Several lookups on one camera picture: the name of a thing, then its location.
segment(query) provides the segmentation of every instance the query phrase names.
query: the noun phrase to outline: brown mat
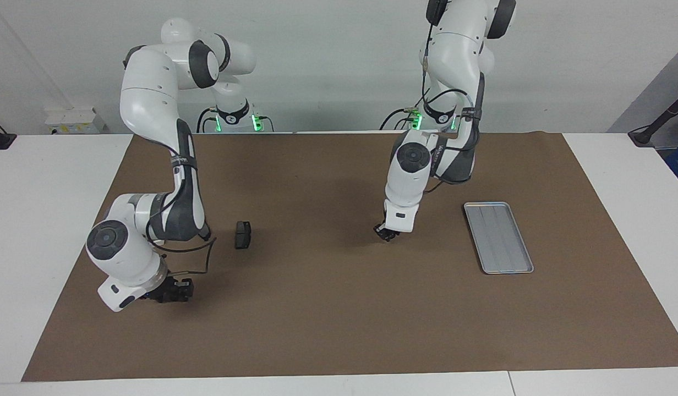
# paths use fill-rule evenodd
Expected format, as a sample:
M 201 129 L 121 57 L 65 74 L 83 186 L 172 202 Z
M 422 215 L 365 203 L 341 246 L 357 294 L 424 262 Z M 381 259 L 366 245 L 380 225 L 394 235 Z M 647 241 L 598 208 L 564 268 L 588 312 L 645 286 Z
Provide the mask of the brown mat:
M 561 135 L 484 135 L 473 180 L 425 196 L 415 232 L 387 244 L 371 228 L 395 138 L 196 136 L 221 240 L 193 301 L 112 313 L 83 253 L 24 380 L 678 366 L 674 326 Z M 166 151 L 135 138 L 103 207 L 171 183 Z M 484 200 L 510 203 L 534 273 L 480 271 L 462 204 Z

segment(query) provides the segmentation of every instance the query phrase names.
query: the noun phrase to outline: robotic arm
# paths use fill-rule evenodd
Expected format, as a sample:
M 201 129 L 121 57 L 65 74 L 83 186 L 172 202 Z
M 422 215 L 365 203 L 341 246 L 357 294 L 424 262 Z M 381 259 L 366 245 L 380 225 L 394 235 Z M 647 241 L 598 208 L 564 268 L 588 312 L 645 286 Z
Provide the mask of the robotic arm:
M 407 130 L 395 142 L 385 185 L 384 222 L 374 231 L 385 241 L 413 229 L 430 177 L 459 184 L 471 178 L 485 75 L 493 69 L 486 39 L 502 37 L 515 14 L 515 0 L 430 0 L 430 37 L 420 52 L 430 88 L 422 113 L 443 133 Z
M 108 275 L 98 293 L 113 311 L 138 298 L 162 303 L 192 295 L 192 280 L 173 278 L 165 256 L 154 250 L 155 240 L 200 236 L 206 246 L 214 241 L 201 203 L 192 134 L 178 114 L 178 90 L 215 87 L 221 73 L 250 73 L 255 66 L 248 46 L 208 35 L 180 18 L 165 22 L 161 41 L 134 47 L 126 56 L 119 110 L 136 135 L 170 151 L 175 189 L 121 195 L 90 231 L 87 253 Z

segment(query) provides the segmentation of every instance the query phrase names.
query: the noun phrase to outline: white table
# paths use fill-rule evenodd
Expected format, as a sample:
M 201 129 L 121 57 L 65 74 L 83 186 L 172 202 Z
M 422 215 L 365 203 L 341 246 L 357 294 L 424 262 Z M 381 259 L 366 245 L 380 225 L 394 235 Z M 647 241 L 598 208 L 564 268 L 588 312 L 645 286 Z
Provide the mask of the white table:
M 678 180 L 626 135 L 565 138 L 678 331 Z M 19 383 L 129 142 L 20 136 L 0 151 L 0 394 L 678 394 L 678 368 Z

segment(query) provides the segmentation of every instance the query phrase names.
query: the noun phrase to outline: silver rectangular tray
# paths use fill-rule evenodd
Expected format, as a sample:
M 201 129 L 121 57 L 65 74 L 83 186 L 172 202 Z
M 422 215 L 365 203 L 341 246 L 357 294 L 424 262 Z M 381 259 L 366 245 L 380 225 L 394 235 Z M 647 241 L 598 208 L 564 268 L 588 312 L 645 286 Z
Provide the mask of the silver rectangular tray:
M 464 211 L 483 272 L 531 273 L 534 270 L 510 205 L 467 202 Z

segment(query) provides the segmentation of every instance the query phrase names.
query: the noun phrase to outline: white power supply box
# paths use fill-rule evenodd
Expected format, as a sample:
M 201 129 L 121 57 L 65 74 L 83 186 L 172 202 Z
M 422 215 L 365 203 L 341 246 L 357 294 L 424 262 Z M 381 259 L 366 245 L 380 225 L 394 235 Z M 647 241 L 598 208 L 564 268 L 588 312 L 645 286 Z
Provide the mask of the white power supply box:
M 94 108 L 73 108 L 72 110 L 46 110 L 48 117 L 45 125 L 48 133 L 102 133 L 105 121 L 102 120 Z

